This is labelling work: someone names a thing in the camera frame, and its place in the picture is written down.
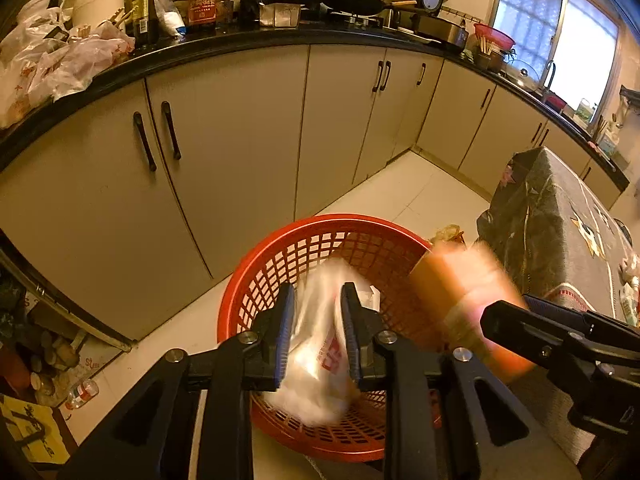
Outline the white printed plastic bag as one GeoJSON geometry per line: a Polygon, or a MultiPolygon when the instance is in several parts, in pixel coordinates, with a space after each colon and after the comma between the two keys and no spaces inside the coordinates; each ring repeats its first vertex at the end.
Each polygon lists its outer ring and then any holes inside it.
{"type": "Polygon", "coordinates": [[[352,282],[363,307],[378,312],[381,293],[342,258],[300,276],[286,370],[266,402],[309,427],[334,425],[360,397],[349,376],[341,291],[352,282]]]}

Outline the orange carton box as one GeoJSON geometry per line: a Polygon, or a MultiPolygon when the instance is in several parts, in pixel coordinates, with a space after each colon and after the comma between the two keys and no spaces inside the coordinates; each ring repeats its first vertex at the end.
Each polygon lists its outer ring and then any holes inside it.
{"type": "Polygon", "coordinates": [[[409,280],[436,333],[450,347],[471,350],[507,384],[535,367],[483,335],[480,319],[491,304],[503,300],[527,308],[523,296],[486,243],[465,247],[438,242],[414,266],[409,280]]]}

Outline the lower kitchen cabinets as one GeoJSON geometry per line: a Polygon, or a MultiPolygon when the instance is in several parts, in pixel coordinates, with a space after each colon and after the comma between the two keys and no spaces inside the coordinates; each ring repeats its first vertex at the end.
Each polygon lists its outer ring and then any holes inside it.
{"type": "Polygon", "coordinates": [[[491,192],[515,152],[555,150],[607,205],[622,188],[540,104],[456,61],[354,44],[212,56],[22,128],[1,231],[66,304],[131,340],[272,231],[417,146],[491,192]]]}

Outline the grey star tablecloth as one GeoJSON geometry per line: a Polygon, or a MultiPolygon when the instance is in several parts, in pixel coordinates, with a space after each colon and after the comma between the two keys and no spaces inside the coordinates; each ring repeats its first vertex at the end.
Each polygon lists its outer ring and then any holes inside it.
{"type": "MultiPolygon", "coordinates": [[[[598,312],[639,330],[638,256],[605,206],[548,148],[511,158],[477,232],[524,297],[598,312]]],[[[511,388],[584,478],[638,478],[639,433],[592,434],[573,426],[572,399],[537,364],[511,388]]]]}

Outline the red plastic basket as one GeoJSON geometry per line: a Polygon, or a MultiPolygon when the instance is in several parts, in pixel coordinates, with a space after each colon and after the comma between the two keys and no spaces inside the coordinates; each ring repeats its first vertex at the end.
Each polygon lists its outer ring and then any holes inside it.
{"type": "Polygon", "coordinates": [[[282,386],[252,396],[254,425],[287,448],[322,460],[382,460],[385,394],[364,392],[348,374],[338,291],[352,282],[382,325],[422,348],[437,347],[409,275],[431,249],[393,222],[362,214],[298,220],[258,243],[232,274],[217,338],[250,330],[274,306],[281,284],[295,288],[291,347],[282,386]]]}

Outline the green detergent jug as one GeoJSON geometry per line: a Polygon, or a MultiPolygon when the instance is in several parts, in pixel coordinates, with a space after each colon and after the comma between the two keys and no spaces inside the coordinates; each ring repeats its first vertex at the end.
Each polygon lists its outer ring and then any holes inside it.
{"type": "Polygon", "coordinates": [[[596,108],[587,99],[581,99],[575,110],[574,118],[579,119],[585,125],[589,125],[595,110],[596,108]]]}

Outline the sink faucet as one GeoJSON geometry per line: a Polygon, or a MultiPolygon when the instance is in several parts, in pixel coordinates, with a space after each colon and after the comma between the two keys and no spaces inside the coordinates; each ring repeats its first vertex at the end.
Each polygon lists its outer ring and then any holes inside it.
{"type": "Polygon", "coordinates": [[[553,60],[549,60],[544,68],[544,76],[540,80],[540,88],[542,91],[549,90],[556,72],[556,65],[553,60]]]}

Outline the red colander bowl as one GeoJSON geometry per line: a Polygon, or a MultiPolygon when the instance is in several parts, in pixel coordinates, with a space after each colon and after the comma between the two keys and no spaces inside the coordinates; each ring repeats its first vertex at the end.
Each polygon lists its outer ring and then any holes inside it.
{"type": "Polygon", "coordinates": [[[478,39],[485,38],[488,42],[495,44],[500,50],[509,51],[514,47],[515,41],[498,29],[482,23],[475,23],[474,29],[478,39]]]}

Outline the black countertop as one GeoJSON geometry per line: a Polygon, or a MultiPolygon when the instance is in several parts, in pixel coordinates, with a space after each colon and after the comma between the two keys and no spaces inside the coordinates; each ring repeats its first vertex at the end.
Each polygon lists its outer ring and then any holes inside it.
{"type": "Polygon", "coordinates": [[[464,67],[508,90],[532,106],[537,112],[546,116],[578,143],[582,150],[608,175],[616,188],[620,191],[625,191],[628,188],[630,180],[624,175],[623,170],[614,162],[598,154],[596,149],[588,144],[588,139],[582,130],[575,127],[567,118],[545,106],[536,96],[515,88],[514,84],[511,84],[503,76],[489,73],[487,70],[480,70],[473,63],[465,61],[460,55],[442,50],[435,47],[434,44],[428,44],[422,38],[404,35],[397,30],[332,28],[316,25],[305,25],[301,28],[260,28],[249,32],[234,30],[218,36],[191,37],[181,41],[169,41],[151,50],[136,54],[95,76],[86,90],[66,96],[56,102],[45,102],[29,112],[20,122],[2,130],[1,167],[9,166],[22,151],[38,140],[40,136],[83,107],[128,86],[128,84],[163,70],[229,53],[275,47],[315,46],[316,44],[320,44],[320,46],[360,46],[407,50],[434,55],[464,67]]]}

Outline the pile of plastic bags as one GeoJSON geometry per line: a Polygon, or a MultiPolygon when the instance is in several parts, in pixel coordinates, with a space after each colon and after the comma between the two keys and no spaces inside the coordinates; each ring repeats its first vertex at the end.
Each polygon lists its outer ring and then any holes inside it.
{"type": "Polygon", "coordinates": [[[66,29],[58,8],[32,14],[1,41],[1,127],[49,100],[85,91],[133,50],[134,38],[110,22],[66,29]]]}

